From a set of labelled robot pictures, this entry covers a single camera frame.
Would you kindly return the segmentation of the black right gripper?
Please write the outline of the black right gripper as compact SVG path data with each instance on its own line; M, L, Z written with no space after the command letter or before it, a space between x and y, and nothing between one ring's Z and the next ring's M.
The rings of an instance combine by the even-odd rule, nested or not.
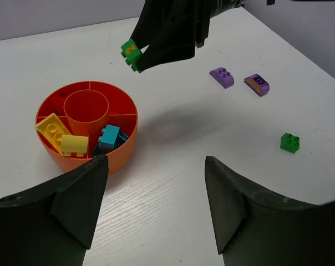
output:
M145 1L131 35L146 48L137 65L141 71L160 64L191 59L204 46L210 19L244 4L241 0Z

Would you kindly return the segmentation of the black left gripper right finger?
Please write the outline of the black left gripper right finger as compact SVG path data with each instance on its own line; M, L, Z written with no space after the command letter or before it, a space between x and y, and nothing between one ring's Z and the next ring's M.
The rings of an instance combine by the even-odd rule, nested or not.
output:
M283 196L213 156L205 159L205 183L225 265L335 265L335 201Z

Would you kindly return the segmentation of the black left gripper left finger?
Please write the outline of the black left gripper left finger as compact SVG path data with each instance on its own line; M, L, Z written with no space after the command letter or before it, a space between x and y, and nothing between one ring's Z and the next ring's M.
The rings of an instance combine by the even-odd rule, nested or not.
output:
M82 265L108 179L106 155L0 199L0 265Z

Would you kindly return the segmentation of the teal arched lego brick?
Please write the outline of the teal arched lego brick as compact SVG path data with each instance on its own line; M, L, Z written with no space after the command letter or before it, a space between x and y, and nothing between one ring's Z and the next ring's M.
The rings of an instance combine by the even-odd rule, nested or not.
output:
M119 133L113 148L104 147L101 143L98 143L94 148L93 156L96 157L98 155L108 154L114 151L115 149L119 148L120 146L122 146L124 143L126 143L128 139L129 136L121 132Z

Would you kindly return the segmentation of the long yellow lego brick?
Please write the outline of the long yellow lego brick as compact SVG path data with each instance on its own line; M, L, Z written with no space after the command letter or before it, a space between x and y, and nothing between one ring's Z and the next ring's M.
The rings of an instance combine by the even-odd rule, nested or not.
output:
M50 114L37 123L35 129L59 154L62 154L62 136L71 135L71 133L55 113Z

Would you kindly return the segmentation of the small teal lego brick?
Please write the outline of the small teal lego brick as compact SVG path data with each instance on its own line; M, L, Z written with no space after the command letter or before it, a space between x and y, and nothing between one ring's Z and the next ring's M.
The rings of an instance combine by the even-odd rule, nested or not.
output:
M107 125L101 131L101 136L98 138L98 145L102 152L113 151L118 145L118 137L120 127Z

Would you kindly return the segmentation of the purple printed lego brick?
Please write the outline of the purple printed lego brick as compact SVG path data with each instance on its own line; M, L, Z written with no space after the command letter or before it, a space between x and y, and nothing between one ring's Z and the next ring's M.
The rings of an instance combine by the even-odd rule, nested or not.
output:
M259 74L244 78L244 82L259 96L262 97L270 91L269 83Z

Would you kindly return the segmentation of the red rounded lego brick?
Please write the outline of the red rounded lego brick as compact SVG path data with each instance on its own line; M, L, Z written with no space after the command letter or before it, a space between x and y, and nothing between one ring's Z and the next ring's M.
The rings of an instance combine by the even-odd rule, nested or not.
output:
M53 93L48 99L48 109L50 113L55 113L57 116L64 116L64 102L68 97L67 92L56 92Z

